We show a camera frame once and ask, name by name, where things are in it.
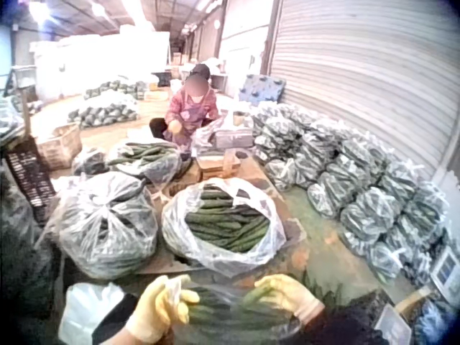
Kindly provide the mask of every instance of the roller shutter door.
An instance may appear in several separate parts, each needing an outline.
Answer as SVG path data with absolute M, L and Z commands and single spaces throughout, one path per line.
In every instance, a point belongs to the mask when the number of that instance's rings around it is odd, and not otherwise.
M 460 100 L 459 31 L 439 4 L 282 0 L 270 69 L 282 101 L 376 134 L 433 176 Z

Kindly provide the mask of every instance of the plastic crate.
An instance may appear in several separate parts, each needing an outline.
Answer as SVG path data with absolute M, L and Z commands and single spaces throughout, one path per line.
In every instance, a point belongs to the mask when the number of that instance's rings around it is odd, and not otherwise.
M 82 148 L 80 128 L 77 124 L 58 127 L 51 137 L 38 138 L 37 147 L 50 170 L 67 169 Z
M 32 207 L 35 220 L 44 226 L 48 204 L 56 192 L 34 138 L 28 137 L 6 151 L 5 158 L 16 184 Z

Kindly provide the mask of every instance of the rubber glove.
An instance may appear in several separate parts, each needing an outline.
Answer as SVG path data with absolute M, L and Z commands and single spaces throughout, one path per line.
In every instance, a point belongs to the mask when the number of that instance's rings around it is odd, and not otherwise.
M 182 131 L 182 124 L 179 120 L 172 120 L 167 126 L 167 130 L 173 134 L 179 134 Z
M 190 281 L 188 275 L 174 279 L 180 282 Z M 197 303 L 200 300 L 195 292 L 181 290 L 178 305 L 169 306 L 167 282 L 165 275 L 152 282 L 142 293 L 136 309 L 126 323 L 127 331 L 144 343 L 153 344 L 159 341 L 173 320 L 188 322 L 188 307 L 185 302 Z
M 293 313 L 304 325 L 314 319 L 324 304 L 297 280 L 287 275 L 269 275 L 255 282 L 255 287 L 269 285 L 270 293 L 261 299 Z

